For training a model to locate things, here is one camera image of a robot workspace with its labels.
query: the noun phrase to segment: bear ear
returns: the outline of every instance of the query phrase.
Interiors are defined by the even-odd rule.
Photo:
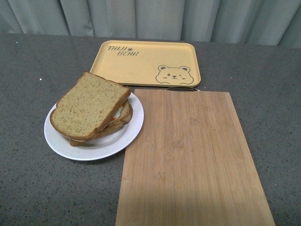
[[[186,66],[182,66],[182,67],[180,67],[180,69],[182,69],[184,71],[187,71],[187,72],[190,72],[190,68],[186,67]]]
[[[159,71],[162,71],[162,70],[164,70],[164,69],[166,69],[166,68],[168,68],[168,66],[166,66],[166,65],[160,65],[160,66],[158,67]]]

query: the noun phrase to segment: bread crust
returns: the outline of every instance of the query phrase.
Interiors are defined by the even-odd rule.
[[[94,75],[94,74],[91,74],[89,72],[84,72],[83,75],[77,80],[77,83],[74,87],[76,87],[77,85],[80,85],[80,82],[81,82],[81,79],[84,77],[84,76],[96,76],[97,78],[99,79],[102,79],[102,80],[105,80],[105,81],[109,81],[109,80],[106,80],[105,78],[102,78],[98,75]],[[66,95],[74,88],[72,87],[67,93],[65,93],[62,98],[56,103],[56,109],[54,109],[52,111],[52,113],[50,114],[50,123],[52,124],[52,126],[59,132],[61,133],[63,136],[69,138],[69,139],[73,139],[73,140],[81,140],[81,141],[89,141],[89,140],[92,140],[94,139],[97,135],[98,135],[98,132],[103,130],[107,125],[108,123],[111,121],[112,117],[114,116],[115,112],[121,107],[121,105],[128,99],[128,97],[130,96],[131,94],[131,90],[129,87],[124,87],[122,86],[121,84],[118,84],[118,83],[115,83],[115,86],[118,86],[120,87],[121,89],[124,89],[124,92],[121,96],[119,96],[119,99],[117,100],[115,106],[112,108],[112,110],[107,114],[107,116],[99,123],[99,125],[93,129],[91,129],[91,132],[89,134],[86,134],[86,135],[69,135],[67,131],[64,131],[61,129],[61,127],[59,125],[57,125],[57,122],[55,121],[54,119],[54,115],[56,114],[56,110],[60,107],[61,105],[61,102],[64,100],[64,98],[66,97]]]

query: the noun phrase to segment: metal handle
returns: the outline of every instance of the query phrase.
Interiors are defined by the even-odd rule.
[[[184,92],[187,92],[187,91],[199,91],[198,89],[193,88],[193,87],[168,87],[167,90],[171,90],[171,91],[184,91]]]

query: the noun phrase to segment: whole wheat bread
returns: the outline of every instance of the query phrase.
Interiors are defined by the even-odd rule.
[[[125,103],[122,105],[120,116],[114,122],[109,123],[106,126],[106,128],[99,131],[95,139],[110,135],[120,130],[124,125],[128,124],[131,121],[132,117],[133,117],[132,106],[129,100],[126,100]],[[74,146],[84,145],[86,142],[69,139],[69,143],[71,146],[74,147]]]
[[[50,122],[69,139],[92,140],[108,125],[130,94],[129,87],[84,72],[76,85],[56,103]]]

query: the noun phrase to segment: cutting board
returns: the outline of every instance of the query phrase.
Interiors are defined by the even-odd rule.
[[[230,94],[136,89],[116,226],[275,225]]]

